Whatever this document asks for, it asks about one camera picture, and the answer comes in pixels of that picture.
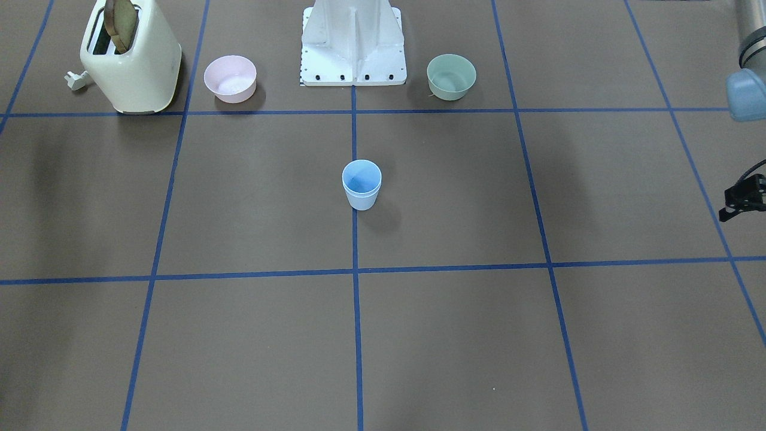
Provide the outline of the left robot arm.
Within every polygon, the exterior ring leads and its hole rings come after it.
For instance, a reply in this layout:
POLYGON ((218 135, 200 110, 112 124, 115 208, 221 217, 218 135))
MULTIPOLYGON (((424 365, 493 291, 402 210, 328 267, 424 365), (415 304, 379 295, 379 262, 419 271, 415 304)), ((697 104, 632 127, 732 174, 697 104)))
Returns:
MULTIPOLYGON (((735 1, 739 48, 739 70, 726 79, 731 119, 737 122, 765 118, 765 2, 735 1)), ((719 221, 725 223, 746 212, 764 212, 764 174, 757 170, 764 160, 749 168, 724 191, 725 206, 719 221)))

